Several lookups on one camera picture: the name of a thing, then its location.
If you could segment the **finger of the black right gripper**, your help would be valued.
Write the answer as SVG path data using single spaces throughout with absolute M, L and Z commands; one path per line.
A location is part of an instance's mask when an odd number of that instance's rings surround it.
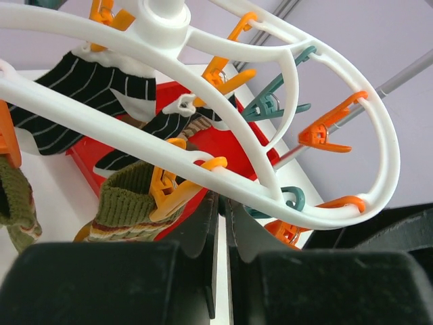
M 432 204 L 384 209 L 374 218 L 338 230 L 314 231 L 304 249 L 414 251 L 432 246 Z

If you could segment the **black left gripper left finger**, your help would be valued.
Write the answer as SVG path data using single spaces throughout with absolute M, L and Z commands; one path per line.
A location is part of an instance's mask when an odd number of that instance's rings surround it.
M 48 243 L 1 286 L 2 324 L 209 324 L 215 317 L 219 197 L 157 242 Z

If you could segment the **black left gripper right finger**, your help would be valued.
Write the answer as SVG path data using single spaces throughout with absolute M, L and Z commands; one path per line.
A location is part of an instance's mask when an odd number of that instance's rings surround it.
M 432 323 L 432 246 L 297 251 L 240 203 L 225 217 L 232 324 Z

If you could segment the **olive green striped sock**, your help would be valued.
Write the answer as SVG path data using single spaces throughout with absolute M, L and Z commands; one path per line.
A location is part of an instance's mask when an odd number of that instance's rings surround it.
M 37 219 L 33 190 L 19 168 L 1 157 L 1 227 L 5 227 L 13 246 L 22 253 L 42 234 Z

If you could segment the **orange clothes peg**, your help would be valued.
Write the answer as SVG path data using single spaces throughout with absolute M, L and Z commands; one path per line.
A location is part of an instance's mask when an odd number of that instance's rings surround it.
M 150 179 L 149 195 L 154 199 L 155 208 L 149 218 L 153 223 L 162 221 L 185 206 L 202 186 L 185 180 L 177 181 L 177 176 L 161 167 L 153 167 Z

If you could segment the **white round clip hanger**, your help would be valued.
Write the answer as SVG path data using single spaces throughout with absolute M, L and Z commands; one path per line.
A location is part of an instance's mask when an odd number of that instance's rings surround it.
M 249 1 L 218 1 L 240 20 L 228 38 L 191 25 L 184 1 L 94 1 L 88 17 L 54 9 L 3 2 L 1 27 L 33 30 L 80 40 L 41 78 L 31 81 L 1 62 L 1 101 L 9 112 L 14 156 L 63 154 L 84 137 L 112 148 L 97 164 L 107 177 L 143 160 L 164 180 L 152 182 L 157 196 L 153 221 L 207 188 L 276 219 L 309 230 L 334 230 L 375 217 L 396 190 L 401 158 L 390 115 L 370 82 L 342 54 Z M 255 74 L 245 71 L 224 81 L 230 60 L 277 63 L 286 92 L 281 122 L 262 143 L 238 110 L 234 92 Z M 304 147 L 349 152 L 329 143 L 329 129 L 359 104 L 378 138 L 378 175 L 366 193 L 319 206 L 302 203 L 283 190 L 281 168 L 295 151 L 272 162 L 296 113 L 299 61 L 329 67 L 351 95 L 300 134 Z

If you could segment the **black white striped sock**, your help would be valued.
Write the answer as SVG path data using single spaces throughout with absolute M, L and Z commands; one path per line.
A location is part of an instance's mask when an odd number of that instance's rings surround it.
M 200 118 L 216 129 L 227 129 L 214 110 L 192 104 L 193 94 L 180 95 L 156 112 L 155 70 L 110 50 L 96 52 L 89 45 L 77 47 L 36 82 L 108 116 L 127 114 L 143 123 L 142 131 L 162 140 L 178 137 Z M 82 134 L 15 104 L 7 106 L 18 144 L 29 154 L 62 154 L 83 138 Z

